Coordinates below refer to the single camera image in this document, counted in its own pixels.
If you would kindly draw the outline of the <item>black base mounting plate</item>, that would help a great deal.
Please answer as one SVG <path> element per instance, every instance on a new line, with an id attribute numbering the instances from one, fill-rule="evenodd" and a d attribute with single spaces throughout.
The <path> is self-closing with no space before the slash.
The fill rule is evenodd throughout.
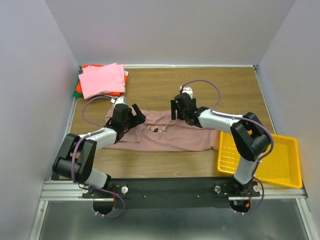
<path id="1" fill-rule="evenodd" d="M 260 196 L 257 182 L 238 187 L 232 177 L 114 178 L 109 193 L 88 187 L 84 199 L 106 216 L 114 209 L 232 208 L 249 212 Z"/>

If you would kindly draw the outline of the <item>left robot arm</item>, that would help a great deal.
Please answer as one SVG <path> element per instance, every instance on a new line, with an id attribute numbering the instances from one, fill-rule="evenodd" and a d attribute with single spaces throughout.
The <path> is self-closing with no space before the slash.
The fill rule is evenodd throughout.
<path id="1" fill-rule="evenodd" d="M 87 134 L 65 136 L 52 165 L 56 175 L 73 182 L 110 191 L 112 177 L 93 167 L 96 152 L 118 143 L 124 135 L 146 121 L 137 104 L 116 104 L 111 118 L 99 130 Z"/>

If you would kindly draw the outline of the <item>yellow plastic tray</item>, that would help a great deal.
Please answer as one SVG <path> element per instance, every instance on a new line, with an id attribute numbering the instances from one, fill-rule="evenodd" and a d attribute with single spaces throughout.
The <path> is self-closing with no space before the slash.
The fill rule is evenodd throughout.
<path id="1" fill-rule="evenodd" d="M 262 159 L 257 171 L 258 179 L 264 183 L 300 189 L 303 187 L 298 142 L 293 137 L 272 135 L 272 152 Z M 236 149 L 233 136 L 221 132 L 217 157 L 217 170 L 233 175 L 238 167 L 240 154 Z"/>

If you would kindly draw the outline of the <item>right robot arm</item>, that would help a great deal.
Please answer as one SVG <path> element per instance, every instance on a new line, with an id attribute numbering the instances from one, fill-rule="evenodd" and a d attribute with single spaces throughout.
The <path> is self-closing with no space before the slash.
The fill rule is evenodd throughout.
<path id="1" fill-rule="evenodd" d="M 173 120 L 184 120 L 190 126 L 216 129 L 232 135 L 240 158 L 227 189 L 235 195 L 245 192 L 254 179 L 260 161 L 271 153 L 274 146 L 272 135 L 258 117 L 252 112 L 231 115 L 208 107 L 197 107 L 196 100 L 186 92 L 178 94 L 170 104 Z"/>

